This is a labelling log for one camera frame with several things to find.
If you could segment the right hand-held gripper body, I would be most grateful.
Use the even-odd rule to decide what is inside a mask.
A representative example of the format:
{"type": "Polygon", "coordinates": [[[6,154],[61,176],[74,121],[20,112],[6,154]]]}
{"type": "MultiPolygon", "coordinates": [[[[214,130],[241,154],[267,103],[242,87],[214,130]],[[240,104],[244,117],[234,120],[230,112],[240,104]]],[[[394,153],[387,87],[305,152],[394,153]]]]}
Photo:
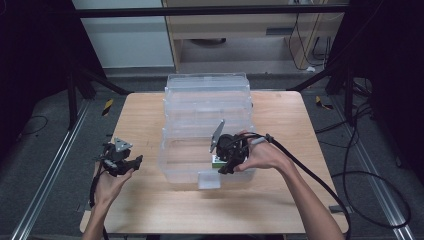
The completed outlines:
{"type": "Polygon", "coordinates": [[[226,165],[238,165],[248,157],[246,134],[227,134],[223,132],[225,120],[222,119],[211,136],[210,153],[215,153],[226,165]]]}

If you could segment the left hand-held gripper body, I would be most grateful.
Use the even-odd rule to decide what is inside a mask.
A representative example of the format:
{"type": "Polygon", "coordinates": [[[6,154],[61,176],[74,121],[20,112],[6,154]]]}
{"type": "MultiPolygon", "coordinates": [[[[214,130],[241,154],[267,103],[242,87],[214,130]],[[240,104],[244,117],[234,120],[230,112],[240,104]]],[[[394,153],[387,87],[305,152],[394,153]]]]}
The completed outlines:
{"type": "Polygon", "coordinates": [[[126,158],[130,155],[131,147],[131,143],[115,138],[114,142],[107,143],[104,146],[100,157],[101,165],[114,177],[124,175],[133,167],[132,162],[126,161],[126,158]]]}

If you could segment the clear plastic storage box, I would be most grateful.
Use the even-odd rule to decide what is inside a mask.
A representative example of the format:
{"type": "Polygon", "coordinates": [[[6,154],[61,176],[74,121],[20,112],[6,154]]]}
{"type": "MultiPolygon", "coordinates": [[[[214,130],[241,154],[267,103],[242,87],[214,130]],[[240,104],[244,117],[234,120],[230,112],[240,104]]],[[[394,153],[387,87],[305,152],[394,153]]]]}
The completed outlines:
{"type": "Polygon", "coordinates": [[[158,165],[170,183],[217,189],[248,182],[254,172],[220,174],[212,167],[211,136],[222,119],[224,133],[253,132],[250,83],[244,73],[171,74],[165,87],[158,165]]]}

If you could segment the person's left hand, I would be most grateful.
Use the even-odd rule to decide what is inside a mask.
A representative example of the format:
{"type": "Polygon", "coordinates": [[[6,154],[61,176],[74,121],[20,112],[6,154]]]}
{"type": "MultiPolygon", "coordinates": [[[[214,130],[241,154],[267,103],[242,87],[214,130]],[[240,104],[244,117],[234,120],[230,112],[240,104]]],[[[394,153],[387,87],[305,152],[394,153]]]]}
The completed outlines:
{"type": "Polygon", "coordinates": [[[114,177],[106,170],[101,170],[94,194],[95,204],[111,205],[133,172],[134,170],[130,169],[124,175],[114,177]]]}

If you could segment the person's right hand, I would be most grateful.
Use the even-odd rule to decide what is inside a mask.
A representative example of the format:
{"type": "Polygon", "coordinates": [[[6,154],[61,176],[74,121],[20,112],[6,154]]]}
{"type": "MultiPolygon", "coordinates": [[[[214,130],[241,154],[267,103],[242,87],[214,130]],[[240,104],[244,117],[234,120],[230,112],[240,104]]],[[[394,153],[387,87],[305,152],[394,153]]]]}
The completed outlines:
{"type": "Polygon", "coordinates": [[[248,150],[249,156],[243,163],[233,168],[235,172],[251,168],[273,168],[281,173],[286,173],[293,167],[290,158],[266,140],[249,139],[248,150]]]}

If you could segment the yellow black tape strip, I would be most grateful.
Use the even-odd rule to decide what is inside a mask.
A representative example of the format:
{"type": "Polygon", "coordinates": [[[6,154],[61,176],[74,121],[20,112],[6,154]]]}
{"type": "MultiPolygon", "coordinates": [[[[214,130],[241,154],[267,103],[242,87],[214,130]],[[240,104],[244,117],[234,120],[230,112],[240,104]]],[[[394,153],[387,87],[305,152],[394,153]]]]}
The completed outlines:
{"type": "Polygon", "coordinates": [[[108,115],[108,113],[109,113],[109,111],[110,111],[110,109],[112,107],[113,102],[114,102],[114,100],[112,98],[111,99],[108,99],[106,101],[105,106],[104,106],[104,108],[102,110],[101,116],[107,116],[108,115]]]}
{"type": "Polygon", "coordinates": [[[334,109],[331,99],[328,96],[316,96],[315,102],[316,102],[316,105],[321,108],[324,108],[327,110],[334,109]]]}

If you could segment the black metal stand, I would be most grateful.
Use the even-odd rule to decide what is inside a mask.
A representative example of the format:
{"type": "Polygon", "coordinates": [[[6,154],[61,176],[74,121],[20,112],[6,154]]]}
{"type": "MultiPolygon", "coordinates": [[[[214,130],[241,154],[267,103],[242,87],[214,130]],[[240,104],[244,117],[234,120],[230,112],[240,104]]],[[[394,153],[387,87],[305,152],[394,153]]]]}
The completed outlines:
{"type": "Polygon", "coordinates": [[[330,62],[327,67],[321,72],[315,74],[308,80],[288,88],[288,91],[301,92],[307,87],[315,84],[325,77],[329,77],[330,80],[327,83],[325,91],[334,95],[344,88],[344,117],[347,122],[353,126],[353,69],[349,66],[348,60],[334,60],[330,62]]]}
{"type": "Polygon", "coordinates": [[[112,82],[106,77],[102,77],[86,68],[78,65],[71,65],[67,70],[67,94],[69,109],[69,127],[71,130],[76,126],[78,120],[76,91],[79,91],[84,99],[93,99],[96,91],[91,82],[101,84],[102,86],[112,90],[119,95],[128,95],[130,91],[125,90],[112,82]]]}

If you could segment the light wooden desk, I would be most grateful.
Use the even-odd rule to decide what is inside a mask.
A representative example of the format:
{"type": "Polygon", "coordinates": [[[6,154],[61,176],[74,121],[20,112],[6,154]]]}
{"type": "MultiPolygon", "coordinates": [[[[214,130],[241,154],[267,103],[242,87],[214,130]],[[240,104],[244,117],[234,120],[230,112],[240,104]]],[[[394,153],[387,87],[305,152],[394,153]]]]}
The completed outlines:
{"type": "MultiPolygon", "coordinates": [[[[349,0],[161,0],[164,7],[320,5],[349,0]]],[[[288,47],[294,65],[312,65],[312,50],[319,38],[336,36],[344,14],[292,13],[248,15],[168,16],[166,23],[175,68],[183,66],[184,44],[190,40],[278,38],[288,47]]]]}

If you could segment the white cabinet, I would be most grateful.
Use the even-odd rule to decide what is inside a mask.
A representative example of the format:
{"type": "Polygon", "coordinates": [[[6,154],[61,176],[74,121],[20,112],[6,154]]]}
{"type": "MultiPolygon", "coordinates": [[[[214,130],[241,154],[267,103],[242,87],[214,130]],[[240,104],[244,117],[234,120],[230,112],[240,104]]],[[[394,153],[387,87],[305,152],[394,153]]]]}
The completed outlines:
{"type": "MultiPolygon", "coordinates": [[[[155,8],[161,0],[72,0],[77,10],[155,8]]],[[[84,28],[105,69],[173,67],[163,17],[84,18],[84,28]]]]}

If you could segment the black horizontal bar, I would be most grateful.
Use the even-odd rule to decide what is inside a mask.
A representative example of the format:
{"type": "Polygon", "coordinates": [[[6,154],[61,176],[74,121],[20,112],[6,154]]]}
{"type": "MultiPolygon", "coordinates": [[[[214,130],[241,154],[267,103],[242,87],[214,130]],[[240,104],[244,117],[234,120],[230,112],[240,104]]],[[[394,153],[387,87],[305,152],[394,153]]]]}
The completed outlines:
{"type": "Polygon", "coordinates": [[[202,16],[248,14],[339,13],[350,9],[349,4],[320,5],[252,5],[202,6],[165,8],[81,9],[73,11],[80,18],[202,16]]]}

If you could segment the aluminium floor rail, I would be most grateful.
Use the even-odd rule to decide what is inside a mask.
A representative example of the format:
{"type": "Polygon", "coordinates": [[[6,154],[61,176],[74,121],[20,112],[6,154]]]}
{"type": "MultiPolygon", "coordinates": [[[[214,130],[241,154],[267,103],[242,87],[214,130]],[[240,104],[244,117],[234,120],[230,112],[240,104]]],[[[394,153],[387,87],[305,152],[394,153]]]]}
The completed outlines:
{"type": "Polygon", "coordinates": [[[40,183],[34,197],[27,207],[25,214],[14,229],[9,240],[27,240],[29,237],[31,230],[47,200],[47,197],[49,196],[51,189],[56,182],[62,166],[68,157],[69,151],[71,150],[75,139],[84,123],[90,105],[91,102],[89,100],[82,101],[80,109],[77,112],[76,122],[74,123],[73,127],[67,131],[46,174],[43,177],[42,182],[40,183]]]}
{"type": "Polygon", "coordinates": [[[369,182],[372,191],[379,202],[379,205],[382,211],[385,214],[385,217],[388,221],[387,224],[379,223],[372,218],[366,217],[360,211],[357,212],[358,215],[362,216],[364,220],[368,221],[371,224],[378,225],[382,228],[391,229],[398,240],[416,240],[412,230],[409,227],[409,222],[412,218],[411,208],[408,202],[405,200],[401,192],[397,190],[395,186],[392,185],[387,179],[381,177],[377,171],[375,165],[372,163],[371,158],[366,151],[365,146],[360,139],[358,133],[357,123],[359,116],[363,112],[367,112],[370,107],[366,103],[360,104],[357,108],[353,110],[353,118],[355,120],[354,125],[351,126],[344,117],[344,107],[340,100],[336,97],[332,97],[333,105],[338,112],[340,118],[344,120],[347,124],[345,127],[348,135],[350,136],[349,143],[347,145],[347,150],[344,156],[343,171],[341,173],[342,177],[342,186],[345,198],[350,204],[351,209],[356,211],[357,208],[352,204],[351,198],[349,196],[349,191],[347,188],[346,177],[348,175],[364,175],[369,182]],[[348,157],[349,151],[351,149],[355,150],[355,154],[359,163],[362,166],[362,170],[352,170],[348,171],[348,157]]]}

